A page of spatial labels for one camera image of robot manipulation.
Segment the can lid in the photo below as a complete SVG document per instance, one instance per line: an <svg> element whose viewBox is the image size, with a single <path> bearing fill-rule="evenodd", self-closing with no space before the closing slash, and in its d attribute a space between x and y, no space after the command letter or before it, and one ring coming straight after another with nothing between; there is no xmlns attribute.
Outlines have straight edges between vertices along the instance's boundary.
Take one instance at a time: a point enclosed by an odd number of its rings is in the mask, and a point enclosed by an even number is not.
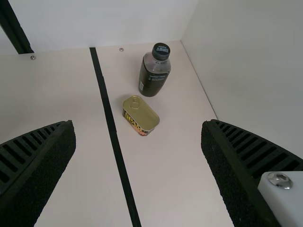
<svg viewBox="0 0 303 227"><path fill-rule="evenodd" d="M123 108L144 131L152 130L159 124L159 116L139 96L125 100Z"/></svg>
<svg viewBox="0 0 303 227"><path fill-rule="evenodd" d="M151 54L155 59L165 61L169 58L170 48L166 44L157 43L153 46Z"/></svg>

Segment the white wall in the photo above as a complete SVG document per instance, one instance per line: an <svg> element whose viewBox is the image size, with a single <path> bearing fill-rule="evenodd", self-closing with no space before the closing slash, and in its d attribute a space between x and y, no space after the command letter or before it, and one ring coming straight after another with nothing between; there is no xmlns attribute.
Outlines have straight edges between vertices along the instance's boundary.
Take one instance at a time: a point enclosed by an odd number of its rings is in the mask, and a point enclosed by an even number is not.
<svg viewBox="0 0 303 227"><path fill-rule="evenodd" d="M198 0L9 0L35 52L180 40Z"/></svg>
<svg viewBox="0 0 303 227"><path fill-rule="evenodd" d="M303 1L201 0L182 43L219 120L303 158Z"/></svg>
<svg viewBox="0 0 303 227"><path fill-rule="evenodd" d="M0 26L0 55L5 54L17 54L17 51Z"/></svg>

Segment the white floor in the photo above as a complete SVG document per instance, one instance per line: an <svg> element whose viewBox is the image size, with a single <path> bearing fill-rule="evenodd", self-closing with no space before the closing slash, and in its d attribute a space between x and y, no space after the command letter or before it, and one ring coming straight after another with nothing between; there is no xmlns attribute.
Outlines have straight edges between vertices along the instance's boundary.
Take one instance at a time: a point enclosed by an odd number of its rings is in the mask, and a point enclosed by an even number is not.
<svg viewBox="0 0 303 227"><path fill-rule="evenodd" d="M233 226L201 150L201 128L215 114L181 42L168 42L172 71L155 97L143 97L160 124L141 137L122 116L138 91L142 58L153 44L97 48L117 134L144 227Z"/></svg>
<svg viewBox="0 0 303 227"><path fill-rule="evenodd" d="M201 127L215 118L181 42L160 93L143 97L160 124L141 137L122 116L140 95L138 74L153 44L97 48L117 134L143 227L231 227L201 151ZM0 57L0 143L73 120L77 148L35 227L131 227L89 49Z"/></svg>
<svg viewBox="0 0 303 227"><path fill-rule="evenodd" d="M72 120L77 148L35 227L131 227L89 49L0 57L0 143Z"/></svg>

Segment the can label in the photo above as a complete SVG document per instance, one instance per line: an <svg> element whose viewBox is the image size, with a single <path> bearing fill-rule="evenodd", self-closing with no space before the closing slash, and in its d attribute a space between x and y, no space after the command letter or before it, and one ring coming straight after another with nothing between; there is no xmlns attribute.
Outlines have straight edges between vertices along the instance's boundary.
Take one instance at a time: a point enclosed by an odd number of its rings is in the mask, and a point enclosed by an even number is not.
<svg viewBox="0 0 303 227"><path fill-rule="evenodd" d="M130 124L132 124L133 128L141 135L141 136L147 136L152 130L145 131L143 130L140 125L131 117L131 115L123 109L123 116L125 119L127 119Z"/></svg>

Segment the white surface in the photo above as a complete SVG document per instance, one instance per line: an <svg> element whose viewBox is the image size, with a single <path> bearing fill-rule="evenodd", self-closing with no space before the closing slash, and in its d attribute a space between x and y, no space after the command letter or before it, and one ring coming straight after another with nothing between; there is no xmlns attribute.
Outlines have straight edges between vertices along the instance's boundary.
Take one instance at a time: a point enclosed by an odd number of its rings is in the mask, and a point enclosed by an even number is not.
<svg viewBox="0 0 303 227"><path fill-rule="evenodd" d="M138 91L142 58L153 44L97 48L134 199L144 227L231 227L232 221L201 151L201 128L215 118L181 42L168 42L172 71L155 97ZM160 117L141 137L122 116L139 95Z"/></svg>
<svg viewBox="0 0 303 227"><path fill-rule="evenodd" d="M203 0L182 42L219 120L303 157L303 1Z"/></svg>
<svg viewBox="0 0 303 227"><path fill-rule="evenodd" d="M0 57L0 143L68 119L77 142L35 227L131 227L89 49L30 55Z"/></svg>
<svg viewBox="0 0 303 227"><path fill-rule="evenodd" d="M0 26L0 55L6 54L17 54L17 51Z"/></svg>
<svg viewBox="0 0 303 227"><path fill-rule="evenodd" d="M41 52L180 40L198 0L9 2L31 47Z"/></svg>
<svg viewBox="0 0 303 227"><path fill-rule="evenodd" d="M273 211L282 227L303 227L303 172L282 172L294 183L289 190L274 186L267 179L269 172L262 175L258 190Z"/></svg>

